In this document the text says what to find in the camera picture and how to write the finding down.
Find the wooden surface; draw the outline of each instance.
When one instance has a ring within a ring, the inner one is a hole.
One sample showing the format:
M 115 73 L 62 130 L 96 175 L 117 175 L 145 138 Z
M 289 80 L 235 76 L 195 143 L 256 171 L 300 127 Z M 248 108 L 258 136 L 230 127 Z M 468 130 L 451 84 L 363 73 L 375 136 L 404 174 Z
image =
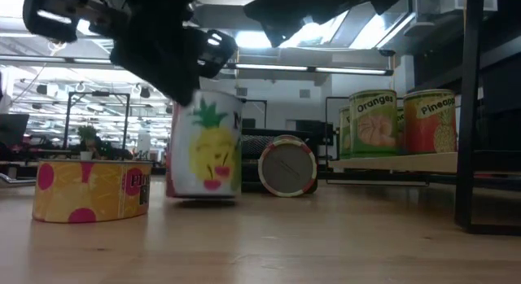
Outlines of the wooden surface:
M 458 169 L 458 153 L 343 159 L 331 161 L 329 165 L 333 168 L 455 173 Z
M 164 199 L 155 181 L 148 216 L 88 225 L 32 221 L 33 189 L 0 190 L 0 282 L 519 283 L 521 238 L 463 233 L 451 189 L 321 186 L 234 206 Z

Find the potted plant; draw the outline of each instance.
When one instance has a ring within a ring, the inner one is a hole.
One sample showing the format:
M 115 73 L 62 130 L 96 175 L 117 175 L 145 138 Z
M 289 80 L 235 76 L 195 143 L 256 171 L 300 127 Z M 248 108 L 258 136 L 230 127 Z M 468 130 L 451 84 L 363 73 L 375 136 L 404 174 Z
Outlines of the potted plant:
M 96 149 L 96 133 L 98 131 L 92 125 L 82 125 L 78 128 L 77 133 L 82 142 L 85 143 L 87 151 L 80 153 L 80 159 L 91 160 L 92 154 Z

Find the orange can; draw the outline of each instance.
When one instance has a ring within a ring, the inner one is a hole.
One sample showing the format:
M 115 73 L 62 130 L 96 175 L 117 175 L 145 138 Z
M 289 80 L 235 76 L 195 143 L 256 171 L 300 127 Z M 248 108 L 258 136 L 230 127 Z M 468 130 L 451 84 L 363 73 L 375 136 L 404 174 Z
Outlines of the orange can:
M 425 90 L 404 97 L 407 154 L 456 151 L 456 102 L 451 90 Z

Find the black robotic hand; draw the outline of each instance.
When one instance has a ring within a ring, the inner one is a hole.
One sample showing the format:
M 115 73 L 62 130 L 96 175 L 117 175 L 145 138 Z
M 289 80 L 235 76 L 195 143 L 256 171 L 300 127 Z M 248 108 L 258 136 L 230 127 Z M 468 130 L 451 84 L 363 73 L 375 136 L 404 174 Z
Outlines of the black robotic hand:
M 31 33 L 61 42 L 77 40 L 80 19 L 90 30 L 114 39 L 110 60 L 182 106 L 191 102 L 199 77 L 212 78 L 237 50 L 235 40 L 217 30 L 184 25 L 194 0 L 25 0 L 24 22 Z M 289 40 L 311 16 L 322 24 L 364 2 L 381 14 L 398 0 L 256 0 L 244 7 L 276 47 Z M 70 19 L 41 16 L 40 11 Z

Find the cartoon pineapple face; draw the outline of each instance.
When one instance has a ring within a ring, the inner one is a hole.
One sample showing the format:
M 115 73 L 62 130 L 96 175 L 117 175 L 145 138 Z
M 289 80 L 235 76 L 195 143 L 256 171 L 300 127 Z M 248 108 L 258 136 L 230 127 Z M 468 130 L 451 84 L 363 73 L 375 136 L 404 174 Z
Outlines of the cartoon pineapple face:
M 235 171 L 236 141 L 227 128 L 220 127 L 227 113 L 217 113 L 216 104 L 210 106 L 202 98 L 193 116 L 199 117 L 193 125 L 202 127 L 201 134 L 192 138 L 190 170 L 203 181 L 207 190 L 218 190 L 230 181 Z
M 440 113 L 440 125 L 436 127 L 434 132 L 434 148 L 436 153 L 452 152 L 456 149 L 454 145 L 456 143 L 456 135 L 454 129 L 451 126 L 452 115 L 450 110 L 445 110 Z

